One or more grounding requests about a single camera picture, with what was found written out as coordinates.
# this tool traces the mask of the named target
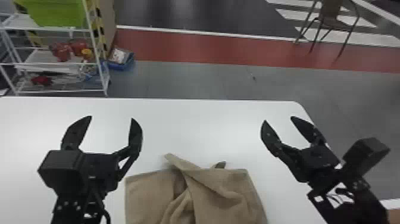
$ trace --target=chair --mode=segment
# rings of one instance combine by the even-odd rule
[[[308,29],[311,27],[311,25],[313,25],[313,23],[314,23],[315,21],[319,21],[320,25],[319,25],[319,27],[318,27],[317,33],[315,34],[314,41],[312,42],[312,45],[311,45],[311,48],[310,48],[310,52],[313,51],[314,46],[315,46],[315,43],[316,43],[316,41],[317,41],[317,39],[318,39],[318,36],[319,36],[319,34],[320,34],[320,30],[321,30],[322,28],[328,29],[328,32],[325,33],[325,35],[320,39],[320,42],[321,42],[332,30],[347,31],[347,32],[349,32],[349,33],[348,33],[348,35],[347,35],[347,37],[346,37],[346,39],[345,39],[345,42],[344,42],[343,45],[342,45],[342,48],[340,49],[340,52],[339,52],[339,55],[338,55],[338,57],[339,57],[339,56],[342,55],[343,50],[344,50],[345,47],[346,47],[347,41],[349,41],[349,38],[350,38],[350,36],[351,36],[351,33],[352,33],[353,30],[354,30],[354,27],[355,27],[355,25],[357,24],[358,20],[360,19],[360,13],[358,12],[358,8],[357,8],[357,6],[355,5],[355,3],[354,3],[352,0],[347,0],[347,1],[349,1],[349,2],[352,4],[352,6],[353,6],[353,8],[354,8],[354,11],[355,11],[355,13],[356,13],[356,16],[357,16],[357,19],[355,20],[354,24],[350,26],[350,25],[348,25],[348,24],[346,24],[346,23],[344,23],[344,22],[338,20],[338,15],[339,15],[339,12],[340,12],[340,7],[341,7],[342,4],[343,4],[343,0],[321,0],[322,7],[321,7],[321,10],[320,10],[320,13],[319,13],[318,17],[314,18],[314,19],[309,23],[309,25],[307,26],[307,28],[304,30],[305,25],[307,24],[308,20],[310,19],[311,13],[314,11],[314,8],[315,8],[315,5],[316,5],[317,1],[319,1],[319,0],[314,0],[314,2],[312,3],[311,9],[310,9],[310,11],[308,12],[308,15],[307,15],[307,17],[306,17],[306,19],[305,19],[305,21],[304,21],[304,23],[303,23],[303,26],[301,27],[300,34],[299,34],[299,36],[297,37],[297,39],[295,40],[295,43],[298,43],[299,39],[308,31]]]

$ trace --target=towel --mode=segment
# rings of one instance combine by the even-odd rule
[[[172,154],[172,169],[126,178],[127,224],[267,223],[245,169],[202,169]]]

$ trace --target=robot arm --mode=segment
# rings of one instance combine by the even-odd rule
[[[321,132],[311,123],[291,117],[293,124],[310,143],[299,150],[281,142],[277,133],[266,122],[261,127],[261,139],[268,150],[288,166],[298,182],[307,183],[312,190],[308,199],[328,224],[388,224],[388,215],[379,200],[370,191],[363,175],[375,166],[389,148],[375,138],[357,141],[343,156],[343,168],[335,168],[339,159],[327,147]],[[345,188],[337,187],[342,183]],[[329,192],[346,196],[334,206]]]
[[[44,183],[58,198],[52,224],[107,224],[111,218],[104,208],[105,196],[118,187],[142,147],[142,129],[131,120],[128,146],[112,154],[84,153],[79,149],[91,116],[73,123],[66,131],[60,150],[50,151],[39,167]],[[119,163],[127,159],[122,168]]]

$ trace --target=white floor stripe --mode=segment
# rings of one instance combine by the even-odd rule
[[[294,10],[279,10],[277,9],[278,13],[280,13],[284,18],[289,19],[289,20],[305,20],[307,17],[308,12],[305,11],[294,11]],[[312,13],[310,20],[314,19],[315,17],[318,17],[318,13]],[[348,25],[353,25],[356,17],[354,16],[349,16],[349,15],[339,15],[337,17],[340,21],[343,21],[347,23]],[[357,23],[357,26],[365,26],[365,27],[372,27],[375,28],[376,26],[367,20],[360,18],[360,20]]]
[[[371,12],[374,12],[380,16],[382,16],[383,18],[392,21],[393,23],[397,24],[400,26],[400,18],[393,15],[392,13],[389,13],[381,8],[376,7],[375,5],[369,3],[369,2],[365,2],[363,0],[353,0],[355,3],[357,3],[358,5],[370,10]]]
[[[268,3],[279,4],[279,5],[292,5],[292,6],[300,6],[300,7],[308,7],[311,8],[313,2],[307,0],[266,0]],[[321,8],[321,2],[317,2],[315,8]],[[340,8],[341,11],[348,12],[349,10],[345,7]]]
[[[277,40],[277,41],[294,41],[296,38],[283,38],[280,36],[259,36],[259,35],[246,35],[246,34],[235,34],[235,33],[219,33],[219,32],[206,32],[197,30],[179,30],[179,29],[165,29],[165,28],[154,28],[154,27],[142,27],[142,26],[125,26],[117,25],[118,29],[129,29],[129,30],[144,30],[144,31],[158,31],[167,33],[185,33],[185,34],[196,34],[196,35],[207,35],[207,36],[227,36],[231,38],[251,38],[251,39],[263,39],[263,40]],[[301,42],[308,42],[305,39],[300,39]]]
[[[381,200],[380,202],[388,210],[390,210],[390,209],[400,209],[400,198]]]
[[[327,32],[326,29],[321,29],[318,40]],[[310,28],[304,35],[308,40],[314,40],[317,29]],[[348,32],[332,31],[324,39],[323,42],[343,43]],[[400,48],[400,40],[391,35],[381,35],[372,33],[358,33],[353,32],[349,42],[357,45],[371,45],[371,46],[390,46]]]

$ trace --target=cardboard box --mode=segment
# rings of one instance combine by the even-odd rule
[[[390,224],[400,224],[400,209],[388,210],[387,213]]]

